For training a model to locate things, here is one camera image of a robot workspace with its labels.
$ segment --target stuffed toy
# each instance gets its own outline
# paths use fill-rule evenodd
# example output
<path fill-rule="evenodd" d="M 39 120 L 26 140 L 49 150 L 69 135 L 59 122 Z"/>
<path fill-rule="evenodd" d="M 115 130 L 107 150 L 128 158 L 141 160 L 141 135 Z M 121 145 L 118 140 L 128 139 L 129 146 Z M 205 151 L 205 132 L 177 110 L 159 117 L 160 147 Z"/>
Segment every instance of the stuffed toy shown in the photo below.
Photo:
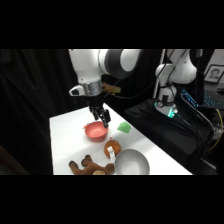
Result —
<path fill-rule="evenodd" d="M 114 172 L 114 164 L 110 163 L 106 167 L 101 167 L 92 161 L 91 156 L 86 156 L 84 160 L 82 160 L 82 166 L 85 169 L 80 170 L 78 165 L 71 161 L 69 163 L 69 167 L 75 175 L 110 175 Z"/>

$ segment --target white table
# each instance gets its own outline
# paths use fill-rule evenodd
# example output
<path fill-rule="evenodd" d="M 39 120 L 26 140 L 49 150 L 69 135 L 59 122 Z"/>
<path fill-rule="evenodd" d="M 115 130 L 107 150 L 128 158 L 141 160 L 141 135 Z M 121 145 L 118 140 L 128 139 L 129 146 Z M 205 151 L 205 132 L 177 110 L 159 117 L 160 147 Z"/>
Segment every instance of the white table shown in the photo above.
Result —
<path fill-rule="evenodd" d="M 94 122 L 89 108 L 50 119 L 55 175 L 73 175 L 68 166 L 71 160 L 83 169 L 81 161 L 86 155 L 91 155 L 93 161 L 98 165 L 106 166 L 110 163 L 110 159 L 104 154 L 104 145 L 110 140 L 110 137 L 120 143 L 122 150 L 135 149 L 143 153 L 150 164 L 150 175 L 191 175 L 134 127 L 129 134 L 118 131 L 120 123 L 125 120 L 109 106 L 104 105 L 104 108 L 109 109 L 112 121 L 109 124 L 107 139 L 103 143 L 94 143 L 85 135 L 84 126 Z"/>

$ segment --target metal bowl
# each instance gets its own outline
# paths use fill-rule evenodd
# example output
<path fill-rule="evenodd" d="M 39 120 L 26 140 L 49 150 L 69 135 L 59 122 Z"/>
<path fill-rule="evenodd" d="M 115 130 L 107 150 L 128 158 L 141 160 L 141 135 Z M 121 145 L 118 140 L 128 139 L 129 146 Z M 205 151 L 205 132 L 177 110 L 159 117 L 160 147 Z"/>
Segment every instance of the metal bowl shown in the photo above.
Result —
<path fill-rule="evenodd" d="M 148 160 L 139 151 L 127 149 L 117 155 L 115 161 L 117 175 L 149 175 Z"/>

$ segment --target green sponge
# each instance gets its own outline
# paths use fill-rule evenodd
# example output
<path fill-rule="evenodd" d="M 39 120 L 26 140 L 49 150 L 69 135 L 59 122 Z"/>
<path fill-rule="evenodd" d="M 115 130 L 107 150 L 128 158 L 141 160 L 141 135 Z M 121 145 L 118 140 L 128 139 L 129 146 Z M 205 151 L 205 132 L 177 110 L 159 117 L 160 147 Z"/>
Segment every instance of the green sponge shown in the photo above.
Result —
<path fill-rule="evenodd" d="M 124 133 L 129 133 L 131 130 L 131 125 L 128 124 L 127 122 L 123 122 L 120 124 L 120 126 L 117 130 L 122 131 Z"/>

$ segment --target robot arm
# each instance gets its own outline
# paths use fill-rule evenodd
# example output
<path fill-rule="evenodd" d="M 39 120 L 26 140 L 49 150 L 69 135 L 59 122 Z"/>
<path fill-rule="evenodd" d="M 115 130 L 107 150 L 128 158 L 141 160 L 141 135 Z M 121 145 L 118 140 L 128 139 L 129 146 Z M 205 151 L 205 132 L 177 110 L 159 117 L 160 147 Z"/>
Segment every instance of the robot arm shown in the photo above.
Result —
<path fill-rule="evenodd" d="M 156 70 L 159 76 L 160 92 L 155 108 L 165 116 L 173 118 L 178 112 L 174 104 L 177 93 L 173 83 L 189 84 L 196 78 L 197 69 L 190 60 L 190 49 L 168 49 L 167 57 L 172 64 L 160 65 Z"/>
<path fill-rule="evenodd" d="M 70 91 L 70 95 L 84 95 L 95 120 L 101 118 L 105 128 L 111 119 L 109 111 L 103 108 L 101 76 L 109 74 L 117 79 L 129 77 L 134 72 L 142 52 L 143 49 L 69 49 L 79 82 L 79 85 Z M 74 90 L 78 90 L 79 95 L 74 95 Z"/>

